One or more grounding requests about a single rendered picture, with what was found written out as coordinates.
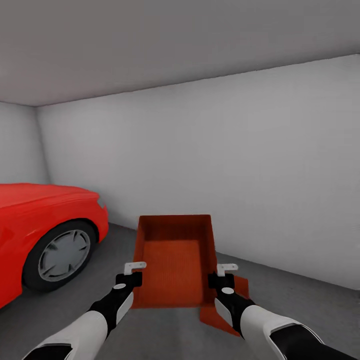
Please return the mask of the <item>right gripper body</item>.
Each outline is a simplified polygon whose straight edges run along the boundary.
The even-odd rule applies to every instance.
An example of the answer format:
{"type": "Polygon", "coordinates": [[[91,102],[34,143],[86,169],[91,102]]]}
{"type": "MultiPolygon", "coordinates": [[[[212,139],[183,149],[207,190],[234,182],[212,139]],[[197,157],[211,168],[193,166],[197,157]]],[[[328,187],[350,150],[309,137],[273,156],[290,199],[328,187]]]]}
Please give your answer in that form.
{"type": "Polygon", "coordinates": [[[227,272],[225,272],[225,276],[218,276],[216,272],[214,272],[213,274],[208,274],[208,287],[210,289],[215,289],[220,282],[227,282],[234,290],[234,277],[241,278],[238,275],[227,272]]]}

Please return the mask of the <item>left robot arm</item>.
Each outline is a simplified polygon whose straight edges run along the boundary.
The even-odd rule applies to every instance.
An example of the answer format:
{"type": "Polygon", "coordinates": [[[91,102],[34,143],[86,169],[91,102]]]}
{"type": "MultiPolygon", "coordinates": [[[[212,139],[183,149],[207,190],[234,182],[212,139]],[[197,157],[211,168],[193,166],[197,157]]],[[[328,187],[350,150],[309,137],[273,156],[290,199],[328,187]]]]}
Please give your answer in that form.
{"type": "Polygon", "coordinates": [[[94,360],[112,329],[132,307],[133,288],[143,285],[147,263],[127,262],[124,273],[115,277],[115,286],[72,324],[48,337],[23,360],[94,360]]]}

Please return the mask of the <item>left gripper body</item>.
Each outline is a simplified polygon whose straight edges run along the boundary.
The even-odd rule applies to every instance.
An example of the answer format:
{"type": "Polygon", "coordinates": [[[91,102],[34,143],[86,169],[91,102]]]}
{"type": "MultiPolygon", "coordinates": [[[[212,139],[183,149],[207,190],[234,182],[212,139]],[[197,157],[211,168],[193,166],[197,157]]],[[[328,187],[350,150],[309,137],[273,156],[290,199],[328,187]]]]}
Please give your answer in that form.
{"type": "Polygon", "coordinates": [[[121,282],[123,280],[130,280],[133,284],[133,287],[141,287],[143,285],[143,273],[142,272],[133,272],[130,275],[124,275],[120,273],[115,277],[115,283],[121,282]]]}

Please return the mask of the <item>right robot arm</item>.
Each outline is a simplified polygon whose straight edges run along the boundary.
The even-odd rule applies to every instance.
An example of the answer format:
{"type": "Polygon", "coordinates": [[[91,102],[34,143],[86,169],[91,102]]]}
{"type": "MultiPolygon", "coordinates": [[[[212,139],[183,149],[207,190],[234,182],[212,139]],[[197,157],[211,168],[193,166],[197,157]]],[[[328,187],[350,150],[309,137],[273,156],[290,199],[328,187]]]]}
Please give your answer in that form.
{"type": "Polygon", "coordinates": [[[306,325],[270,312],[235,292],[236,263],[218,264],[208,274],[208,287],[216,289],[218,314],[240,333],[259,360],[358,360],[324,344],[306,325]]]}

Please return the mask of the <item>storage box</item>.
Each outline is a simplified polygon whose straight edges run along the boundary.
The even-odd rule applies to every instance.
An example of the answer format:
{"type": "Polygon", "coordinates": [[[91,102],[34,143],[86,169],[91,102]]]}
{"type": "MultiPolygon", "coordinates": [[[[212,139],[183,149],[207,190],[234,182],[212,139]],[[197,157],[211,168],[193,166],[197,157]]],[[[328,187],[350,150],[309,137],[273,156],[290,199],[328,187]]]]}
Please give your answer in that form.
{"type": "Polygon", "coordinates": [[[217,273],[210,214],[141,215],[134,262],[146,262],[142,286],[133,291],[131,309],[216,307],[208,274],[217,273]]]}
{"type": "MultiPolygon", "coordinates": [[[[249,299],[249,281],[246,278],[234,277],[234,290],[236,293],[249,299]]],[[[217,312],[216,307],[201,307],[200,321],[204,324],[228,332],[230,334],[241,336],[238,331],[235,331],[217,312]]]]}

